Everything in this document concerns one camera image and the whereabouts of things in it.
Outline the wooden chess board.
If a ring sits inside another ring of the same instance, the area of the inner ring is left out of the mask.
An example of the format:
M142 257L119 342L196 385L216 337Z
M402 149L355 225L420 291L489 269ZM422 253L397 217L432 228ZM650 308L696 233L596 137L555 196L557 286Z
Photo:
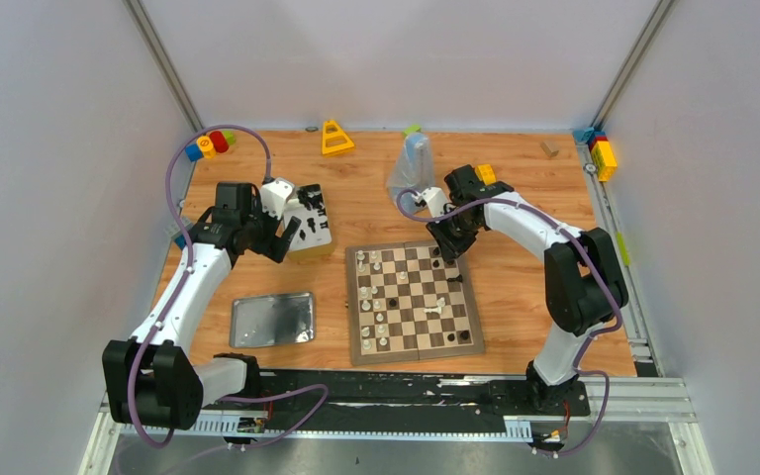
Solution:
M344 257L353 365L485 351L465 257L444 260L432 240L349 246Z

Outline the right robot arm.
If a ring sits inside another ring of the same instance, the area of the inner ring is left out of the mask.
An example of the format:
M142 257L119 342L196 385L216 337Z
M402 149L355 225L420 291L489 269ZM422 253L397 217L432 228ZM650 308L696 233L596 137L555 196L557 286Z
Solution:
M473 166L448 173L446 186L415 196L430 214L427 230L445 261L457 259L482 231L498 232L543 265L544 297L552 326L542 350L528 365L525 398L550 413L580 375L590 342L618 330L629 300L611 235L559 221L531 205L503 181L486 182Z

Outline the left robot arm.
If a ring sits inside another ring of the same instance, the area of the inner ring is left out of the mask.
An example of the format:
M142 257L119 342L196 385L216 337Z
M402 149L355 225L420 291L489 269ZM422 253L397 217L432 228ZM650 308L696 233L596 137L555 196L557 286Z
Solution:
M119 424L189 429L200 410L223 397L241 409L263 396L254 359L221 353L205 364L189 359L190 346L218 287L238 258L251 251L284 260L301 221L283 218L296 187L278 178L262 186L221 182L215 203L183 234L171 281L145 320L102 354L109 410Z

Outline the pile of black chess pieces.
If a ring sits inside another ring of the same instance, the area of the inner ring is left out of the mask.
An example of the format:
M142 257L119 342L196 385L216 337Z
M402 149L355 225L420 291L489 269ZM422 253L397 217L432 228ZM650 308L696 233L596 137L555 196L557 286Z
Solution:
M326 205L320 184L301 186L297 191L297 198L306 210L314 210L321 214L325 212Z

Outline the silver metal tin box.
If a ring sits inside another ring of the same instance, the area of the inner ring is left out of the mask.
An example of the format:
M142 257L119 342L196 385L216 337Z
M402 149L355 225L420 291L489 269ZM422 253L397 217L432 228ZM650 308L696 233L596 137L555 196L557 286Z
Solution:
M333 253L335 244L322 186L318 183L301 186L286 205L283 221L300 220L287 257L294 261L322 257Z

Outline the toy car blocks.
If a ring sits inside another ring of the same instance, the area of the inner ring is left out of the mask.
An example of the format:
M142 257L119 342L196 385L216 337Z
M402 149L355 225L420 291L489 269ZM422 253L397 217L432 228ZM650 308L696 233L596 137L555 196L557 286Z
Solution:
M497 182L496 174L490 164L476 165L474 172L484 185L492 185Z

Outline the clear bubble wrap bag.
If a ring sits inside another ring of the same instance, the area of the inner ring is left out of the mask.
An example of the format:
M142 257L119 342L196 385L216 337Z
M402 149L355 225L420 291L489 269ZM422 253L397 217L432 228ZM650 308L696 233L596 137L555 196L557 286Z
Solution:
M430 139L423 133L406 136L401 153L386 181L390 199L397 198L405 189L421 193L435 185L433 153Z

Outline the blue lego brick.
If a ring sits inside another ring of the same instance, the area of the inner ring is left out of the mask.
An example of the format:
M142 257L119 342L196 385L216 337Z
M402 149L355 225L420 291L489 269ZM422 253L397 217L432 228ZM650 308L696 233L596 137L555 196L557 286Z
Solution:
M184 239L183 235L178 235L173 239L173 242L177 245L179 249L184 249L186 247L186 241Z

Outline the grey lego brick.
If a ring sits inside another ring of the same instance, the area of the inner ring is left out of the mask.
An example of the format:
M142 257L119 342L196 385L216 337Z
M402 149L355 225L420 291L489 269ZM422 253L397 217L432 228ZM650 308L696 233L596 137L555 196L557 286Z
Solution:
M170 239L175 239L175 236L179 233L179 227L175 221L171 221L165 226L164 231Z

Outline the silver tin lid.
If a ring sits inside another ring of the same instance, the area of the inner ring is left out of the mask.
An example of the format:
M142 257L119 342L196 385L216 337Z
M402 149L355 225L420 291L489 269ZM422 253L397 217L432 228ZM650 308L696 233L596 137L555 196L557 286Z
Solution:
M311 292L246 297L232 303L232 348L305 343L315 336L315 298Z

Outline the red cylinder block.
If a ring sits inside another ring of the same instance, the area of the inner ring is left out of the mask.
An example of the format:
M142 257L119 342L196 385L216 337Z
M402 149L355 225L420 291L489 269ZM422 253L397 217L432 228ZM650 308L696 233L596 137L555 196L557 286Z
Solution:
M229 142L221 130L211 131L209 133L209 139L217 154L225 153L230 148Z

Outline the blue cube block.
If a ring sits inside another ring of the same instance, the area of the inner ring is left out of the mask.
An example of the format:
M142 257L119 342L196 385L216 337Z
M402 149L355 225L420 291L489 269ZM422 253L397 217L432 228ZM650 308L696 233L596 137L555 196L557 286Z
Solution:
M204 157L202 149L195 142L185 146L184 153L191 162L196 162Z

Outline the yellow cylinder block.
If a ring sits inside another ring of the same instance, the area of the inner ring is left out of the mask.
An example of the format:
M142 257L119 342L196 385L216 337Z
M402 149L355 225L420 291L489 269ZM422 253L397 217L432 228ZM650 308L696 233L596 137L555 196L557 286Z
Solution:
M202 135L197 138L196 145L203 158L214 158L218 154L216 147L209 136Z

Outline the green block behind bag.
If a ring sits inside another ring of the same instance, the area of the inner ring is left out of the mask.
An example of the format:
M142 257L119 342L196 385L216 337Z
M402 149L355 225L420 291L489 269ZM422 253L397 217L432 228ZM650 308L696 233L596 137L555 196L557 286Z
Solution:
M402 131L402 135L403 135L404 138L406 138L409 135L417 134L417 133L420 133L421 131L422 131L422 126L421 125L419 125L419 124L412 124L412 125L406 127Z

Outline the yellow trapezoid toy block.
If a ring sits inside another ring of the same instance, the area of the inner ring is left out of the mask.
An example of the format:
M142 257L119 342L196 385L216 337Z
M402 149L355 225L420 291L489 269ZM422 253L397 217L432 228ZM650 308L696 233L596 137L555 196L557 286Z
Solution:
M322 156L329 157L348 153L354 149L354 141L336 120L324 121L321 141Z

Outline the small wooden block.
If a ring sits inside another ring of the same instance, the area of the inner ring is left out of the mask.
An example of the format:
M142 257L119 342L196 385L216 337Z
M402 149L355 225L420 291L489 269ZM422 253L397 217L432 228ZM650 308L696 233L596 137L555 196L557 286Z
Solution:
M547 157L549 157L549 158L553 158L553 157L557 156L559 154L559 151L560 151L560 148L557 145L557 143L556 142L552 142L552 141L543 141L543 142L540 143L540 147L541 147L543 153Z

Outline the stacked coloured bricks corner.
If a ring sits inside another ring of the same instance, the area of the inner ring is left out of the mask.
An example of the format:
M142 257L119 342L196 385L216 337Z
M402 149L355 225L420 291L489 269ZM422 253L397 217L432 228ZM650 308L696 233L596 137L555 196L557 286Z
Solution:
M618 170L618 161L607 134L595 128L572 131L575 143L584 144L590 153L600 182L609 182Z

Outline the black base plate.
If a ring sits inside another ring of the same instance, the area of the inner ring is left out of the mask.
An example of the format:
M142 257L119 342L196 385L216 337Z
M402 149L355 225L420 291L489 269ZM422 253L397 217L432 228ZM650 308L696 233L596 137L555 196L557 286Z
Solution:
M387 371L310 370L264 368L260 372L261 397L324 384L329 405L360 406L470 406L498 416L587 417L589 396L582 382L543 409L532 402L523 377L407 373Z

